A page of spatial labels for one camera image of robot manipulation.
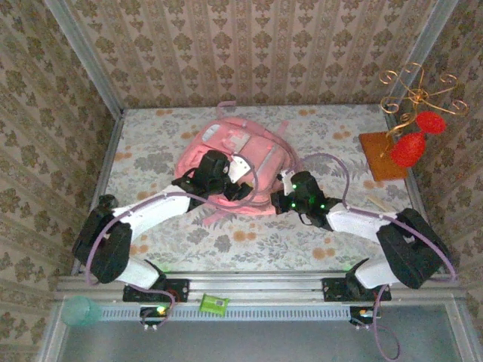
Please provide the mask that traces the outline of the thin wooden stick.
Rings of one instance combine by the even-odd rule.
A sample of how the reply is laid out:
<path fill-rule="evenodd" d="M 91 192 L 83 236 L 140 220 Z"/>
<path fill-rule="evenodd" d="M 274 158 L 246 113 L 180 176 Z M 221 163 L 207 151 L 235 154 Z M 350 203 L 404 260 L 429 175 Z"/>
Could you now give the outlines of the thin wooden stick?
<path fill-rule="evenodd" d="M 389 212 L 391 211 L 392 209 L 386 205 L 382 200 L 380 200 L 379 198 L 373 196 L 373 195 L 368 195 L 367 196 L 367 199 L 372 203 L 374 204 L 375 206 L 379 207 L 381 210 L 385 211 L 385 212 Z"/>

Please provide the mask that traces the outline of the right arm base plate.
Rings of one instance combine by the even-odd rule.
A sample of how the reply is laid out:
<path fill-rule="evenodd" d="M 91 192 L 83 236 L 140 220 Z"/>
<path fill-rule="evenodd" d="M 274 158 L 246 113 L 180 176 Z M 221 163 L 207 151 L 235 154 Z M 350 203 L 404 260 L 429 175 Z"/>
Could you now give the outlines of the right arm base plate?
<path fill-rule="evenodd" d="M 368 289 L 357 279 L 322 278 L 321 290 L 326 302 L 374 302 L 381 286 Z"/>

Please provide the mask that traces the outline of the wooden base board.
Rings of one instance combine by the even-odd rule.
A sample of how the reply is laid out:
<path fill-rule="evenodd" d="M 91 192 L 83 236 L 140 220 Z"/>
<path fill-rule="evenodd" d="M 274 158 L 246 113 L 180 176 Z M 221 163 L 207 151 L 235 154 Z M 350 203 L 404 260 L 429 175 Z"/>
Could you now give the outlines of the wooden base board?
<path fill-rule="evenodd" d="M 358 139 L 374 181 L 394 181 L 407 177 L 406 169 L 398 166 L 390 157 L 394 142 L 386 132 L 361 133 Z"/>

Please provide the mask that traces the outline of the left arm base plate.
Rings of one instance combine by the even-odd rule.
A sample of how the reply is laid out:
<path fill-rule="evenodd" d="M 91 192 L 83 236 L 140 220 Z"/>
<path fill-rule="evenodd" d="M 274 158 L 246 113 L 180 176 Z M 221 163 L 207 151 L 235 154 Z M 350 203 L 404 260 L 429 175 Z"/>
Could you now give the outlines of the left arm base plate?
<path fill-rule="evenodd" d="M 186 302 L 189 295 L 189 279 L 164 279 L 156 281 L 149 290 L 163 290 L 170 293 L 176 302 Z M 123 289 L 123 302 L 170 302 L 169 296 L 159 293 L 147 293 L 139 291 L 131 286 Z"/>

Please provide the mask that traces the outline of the aluminium frame rail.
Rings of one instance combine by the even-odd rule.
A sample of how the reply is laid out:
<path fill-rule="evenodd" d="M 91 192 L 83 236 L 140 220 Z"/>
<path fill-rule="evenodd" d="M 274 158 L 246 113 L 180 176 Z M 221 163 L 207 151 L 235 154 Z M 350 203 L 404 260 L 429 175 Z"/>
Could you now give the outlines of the aluminium frame rail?
<path fill-rule="evenodd" d="M 199 302 L 206 293 L 228 298 L 236 305 L 315 305 L 323 303 L 322 280 L 341 278 L 343 273 L 321 272 L 215 272 L 170 273 L 170 279 L 188 279 L 188 303 Z M 59 278 L 54 299 L 60 301 L 71 296 L 86 296 L 96 301 L 119 302 L 124 284 L 118 281 L 91 286 L 85 276 Z M 446 302 L 463 298 L 465 292 L 457 282 L 427 281 L 413 290 L 401 283 L 390 286 L 394 304 L 410 305 Z"/>

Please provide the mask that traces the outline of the green device on rail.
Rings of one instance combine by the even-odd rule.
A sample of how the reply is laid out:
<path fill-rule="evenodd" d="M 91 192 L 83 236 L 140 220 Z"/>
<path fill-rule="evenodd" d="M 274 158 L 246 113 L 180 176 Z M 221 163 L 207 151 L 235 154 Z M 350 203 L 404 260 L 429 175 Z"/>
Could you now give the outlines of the green device on rail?
<path fill-rule="evenodd" d="M 211 296 L 205 293 L 202 297 L 199 311 L 218 315 L 225 315 L 228 304 L 228 298 Z"/>

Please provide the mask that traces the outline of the aluminium table side rail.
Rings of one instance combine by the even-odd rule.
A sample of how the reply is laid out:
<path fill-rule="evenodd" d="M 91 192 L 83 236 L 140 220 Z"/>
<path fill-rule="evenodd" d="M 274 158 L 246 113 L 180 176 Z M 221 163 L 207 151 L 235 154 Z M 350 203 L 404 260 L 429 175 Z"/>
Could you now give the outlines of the aluminium table side rail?
<path fill-rule="evenodd" d="M 386 125 L 388 128 L 396 126 L 397 120 L 394 115 L 384 115 Z M 411 206 L 429 223 L 425 207 L 423 206 L 422 198 L 417 187 L 414 172 L 411 168 L 407 169 L 407 177 L 405 179 L 405 186 L 408 190 L 408 196 L 411 201 Z"/>
<path fill-rule="evenodd" d="M 97 179 L 97 185 L 94 190 L 88 215 L 83 222 L 81 231 L 79 232 L 78 237 L 76 238 L 72 247 L 72 254 L 74 255 L 75 259 L 70 273 L 71 276 L 78 275 L 81 272 L 82 267 L 84 267 L 88 262 L 88 258 L 91 253 L 90 249 L 94 246 L 97 238 L 94 233 L 100 231 L 98 229 L 99 224 L 103 223 L 102 221 L 95 220 L 97 216 L 97 205 L 99 204 L 100 197 L 106 192 L 106 187 L 109 182 L 109 175 L 111 173 L 116 150 L 118 148 L 118 143 L 122 135 L 122 129 L 124 127 L 125 113 L 125 110 L 121 110 L 120 117 L 114 123 L 112 133 L 109 138 L 109 144 L 103 157 L 103 163 Z"/>

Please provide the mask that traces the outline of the small red ornament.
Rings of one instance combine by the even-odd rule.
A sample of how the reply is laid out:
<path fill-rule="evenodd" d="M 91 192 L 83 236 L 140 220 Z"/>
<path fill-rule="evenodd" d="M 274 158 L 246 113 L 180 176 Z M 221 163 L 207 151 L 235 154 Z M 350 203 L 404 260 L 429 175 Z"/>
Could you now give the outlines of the small red ornament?
<path fill-rule="evenodd" d="M 443 117 L 433 111 L 420 112 L 416 116 L 416 123 L 425 133 L 440 134 L 446 129 L 446 122 Z"/>

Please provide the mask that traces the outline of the large red ornament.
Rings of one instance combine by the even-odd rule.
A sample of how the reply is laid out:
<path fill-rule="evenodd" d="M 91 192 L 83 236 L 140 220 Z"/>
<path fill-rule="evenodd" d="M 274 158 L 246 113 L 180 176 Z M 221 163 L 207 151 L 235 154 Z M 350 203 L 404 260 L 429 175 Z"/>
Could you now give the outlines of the large red ornament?
<path fill-rule="evenodd" d="M 404 135 L 390 152 L 391 158 L 399 167 L 413 167 L 422 157 L 426 148 L 424 132 Z"/>

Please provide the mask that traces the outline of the aluminium corner post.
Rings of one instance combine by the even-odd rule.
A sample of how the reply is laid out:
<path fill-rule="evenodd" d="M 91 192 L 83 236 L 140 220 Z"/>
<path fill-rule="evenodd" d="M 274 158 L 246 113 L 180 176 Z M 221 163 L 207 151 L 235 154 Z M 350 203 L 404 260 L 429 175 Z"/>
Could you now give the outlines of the aluminium corner post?
<path fill-rule="evenodd" d="M 412 63 L 418 63 L 421 66 L 423 65 L 458 2 L 459 0 L 436 1 L 435 6 L 429 15 L 429 18 L 426 20 L 408 58 L 403 62 L 403 66 L 411 65 Z M 405 86 L 402 82 L 406 86 L 411 85 L 420 70 L 418 67 L 415 69 L 410 67 L 410 71 L 411 72 L 406 72 L 401 68 L 399 80 L 396 81 L 389 94 L 391 97 L 395 98 L 395 103 L 398 106 L 401 105 L 401 100 L 406 94 Z"/>
<path fill-rule="evenodd" d="M 82 22 L 77 19 L 72 11 L 69 1 L 45 0 L 45 4 L 81 61 L 105 106 L 115 121 L 119 121 L 122 118 L 124 108 L 121 97 L 116 93 L 109 73 L 95 50 L 94 43 L 89 39 Z"/>

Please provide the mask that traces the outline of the floral tablecloth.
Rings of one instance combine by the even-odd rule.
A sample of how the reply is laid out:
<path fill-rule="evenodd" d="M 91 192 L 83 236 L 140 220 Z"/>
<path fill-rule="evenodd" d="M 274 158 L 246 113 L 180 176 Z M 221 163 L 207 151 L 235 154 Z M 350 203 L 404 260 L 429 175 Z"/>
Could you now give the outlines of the floral tablecloth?
<path fill-rule="evenodd" d="M 369 210 L 380 208 L 368 195 L 392 210 L 412 207 L 404 181 L 374 181 L 358 140 L 386 129 L 379 106 L 237 106 L 223 112 L 273 131 L 287 121 L 284 139 L 327 196 Z M 107 192 L 123 206 L 160 192 L 183 151 L 215 118 L 213 108 L 128 110 Z M 364 238 L 304 225 L 295 213 L 228 214 L 205 225 L 213 213 L 211 205 L 201 206 L 157 225 L 132 242 L 130 255 L 165 272 L 303 272 L 347 270 L 382 252 Z"/>

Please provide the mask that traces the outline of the pink backpack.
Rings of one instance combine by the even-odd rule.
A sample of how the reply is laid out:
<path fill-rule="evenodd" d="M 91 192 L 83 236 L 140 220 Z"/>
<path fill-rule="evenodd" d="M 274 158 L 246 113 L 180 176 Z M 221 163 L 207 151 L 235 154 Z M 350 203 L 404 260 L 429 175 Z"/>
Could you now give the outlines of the pink backpack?
<path fill-rule="evenodd" d="M 288 127 L 287 121 L 283 121 L 273 133 L 254 121 L 223 114 L 223 107 L 234 105 L 234 101 L 219 103 L 217 119 L 195 136 L 183 154 L 194 151 L 205 153 L 213 149 L 225 154 L 229 161 L 233 155 L 240 155 L 248 162 L 251 170 L 237 183 L 247 183 L 254 189 L 240 201 L 228 201 L 226 193 L 215 195 L 213 201 L 217 204 L 217 211 L 204 219 L 205 225 L 230 213 L 249 216 L 274 214 L 270 195 L 282 187 L 277 174 L 281 170 L 296 169 L 299 164 L 297 153 L 282 138 Z"/>

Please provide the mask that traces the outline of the teal plastic cup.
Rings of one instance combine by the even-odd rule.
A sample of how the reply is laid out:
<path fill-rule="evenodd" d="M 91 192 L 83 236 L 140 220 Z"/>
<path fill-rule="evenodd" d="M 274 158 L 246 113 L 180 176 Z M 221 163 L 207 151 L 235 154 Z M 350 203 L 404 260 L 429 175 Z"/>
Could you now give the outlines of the teal plastic cup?
<path fill-rule="evenodd" d="M 63 303 L 61 320 L 70 327 L 83 327 L 100 321 L 101 307 L 85 296 L 73 296 Z"/>

